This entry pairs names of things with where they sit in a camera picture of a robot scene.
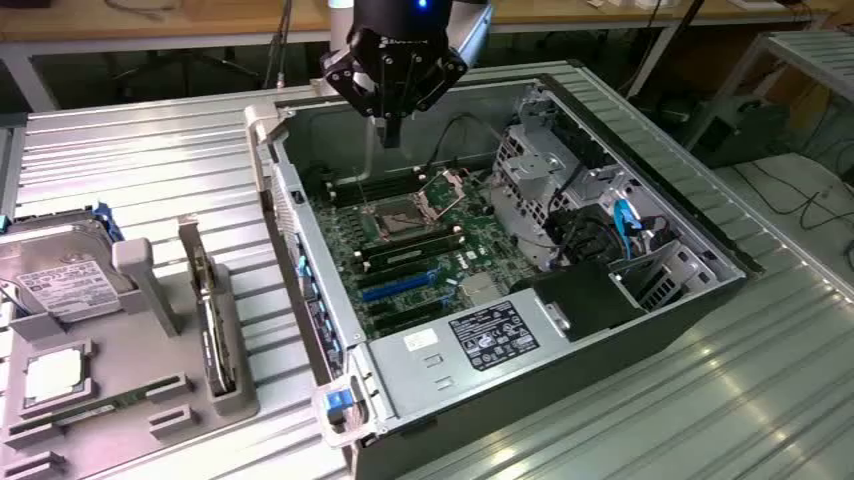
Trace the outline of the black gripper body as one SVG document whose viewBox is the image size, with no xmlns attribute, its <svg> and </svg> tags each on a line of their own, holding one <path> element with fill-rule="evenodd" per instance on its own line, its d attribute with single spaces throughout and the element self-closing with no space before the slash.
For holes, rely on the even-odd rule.
<svg viewBox="0 0 854 480">
<path fill-rule="evenodd" d="M 385 111 L 386 56 L 399 50 L 435 51 L 450 48 L 447 26 L 449 1 L 358 1 L 354 3 L 354 24 L 350 32 L 350 52 L 381 88 Z"/>
</svg>

